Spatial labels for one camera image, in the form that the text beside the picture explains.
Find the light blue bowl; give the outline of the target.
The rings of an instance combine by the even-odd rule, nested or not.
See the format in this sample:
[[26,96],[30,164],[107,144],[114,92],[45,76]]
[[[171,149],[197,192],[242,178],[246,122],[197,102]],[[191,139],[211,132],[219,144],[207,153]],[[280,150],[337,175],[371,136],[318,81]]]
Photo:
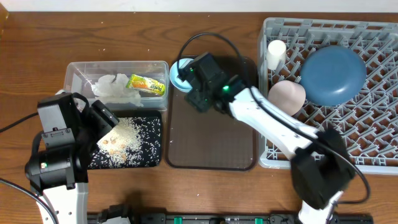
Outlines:
[[179,67],[182,68],[192,60],[193,60],[192,58],[180,59],[178,63],[175,62],[172,65],[170,72],[169,72],[169,78],[170,78],[172,85],[176,89],[178,89],[184,93],[188,93],[192,89],[192,86],[186,80],[183,82],[183,81],[181,81],[181,79],[179,79],[178,74],[177,74],[177,65],[179,64]]

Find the white napkin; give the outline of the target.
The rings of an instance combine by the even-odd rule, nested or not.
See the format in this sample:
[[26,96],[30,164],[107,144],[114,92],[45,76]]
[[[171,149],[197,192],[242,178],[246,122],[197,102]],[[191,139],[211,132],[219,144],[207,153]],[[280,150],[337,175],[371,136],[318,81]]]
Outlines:
[[143,107],[139,91],[126,87],[128,81],[129,78],[123,73],[104,75],[91,86],[91,89],[96,99],[103,103],[132,103],[135,106]]

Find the green orange snack wrapper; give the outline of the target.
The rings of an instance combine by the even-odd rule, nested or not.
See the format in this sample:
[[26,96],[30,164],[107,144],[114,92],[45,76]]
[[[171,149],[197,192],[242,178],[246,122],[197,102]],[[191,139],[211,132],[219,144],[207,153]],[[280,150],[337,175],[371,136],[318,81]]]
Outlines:
[[165,93],[165,85],[153,78],[142,77],[140,75],[132,74],[126,84],[126,88],[135,89],[147,93],[162,96]]

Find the cream cup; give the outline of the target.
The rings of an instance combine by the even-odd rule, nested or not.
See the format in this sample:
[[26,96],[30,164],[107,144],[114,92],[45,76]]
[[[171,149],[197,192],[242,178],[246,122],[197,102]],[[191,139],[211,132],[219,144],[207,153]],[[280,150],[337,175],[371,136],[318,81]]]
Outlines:
[[282,40],[273,40],[267,46],[267,67],[269,70],[275,70],[280,63],[285,62],[286,44]]

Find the dark blue plate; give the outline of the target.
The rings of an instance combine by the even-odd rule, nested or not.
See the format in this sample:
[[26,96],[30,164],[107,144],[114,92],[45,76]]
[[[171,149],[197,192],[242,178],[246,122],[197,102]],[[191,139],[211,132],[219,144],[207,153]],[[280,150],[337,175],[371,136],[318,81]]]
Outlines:
[[307,100],[336,106],[354,98],[366,81],[363,59],[351,49],[331,45],[310,54],[300,69]]

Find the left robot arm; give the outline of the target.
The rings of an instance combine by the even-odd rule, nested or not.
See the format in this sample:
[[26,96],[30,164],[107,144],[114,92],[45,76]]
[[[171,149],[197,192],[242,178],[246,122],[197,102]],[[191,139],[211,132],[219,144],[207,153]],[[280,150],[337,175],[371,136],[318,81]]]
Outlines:
[[87,223],[88,167],[119,118],[101,101],[63,90],[37,104],[43,130],[25,174],[44,223]]

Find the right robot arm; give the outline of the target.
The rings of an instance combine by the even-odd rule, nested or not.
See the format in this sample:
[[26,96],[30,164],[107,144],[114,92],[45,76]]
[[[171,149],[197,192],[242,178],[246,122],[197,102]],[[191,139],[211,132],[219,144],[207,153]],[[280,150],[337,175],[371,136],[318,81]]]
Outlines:
[[294,189],[302,199],[299,223],[331,221],[335,206],[357,172],[337,131],[319,131],[293,119],[248,82],[247,70],[232,77],[212,54],[177,62],[177,74],[189,82],[192,89],[185,99],[197,111],[214,108],[228,114],[284,153],[290,162]]

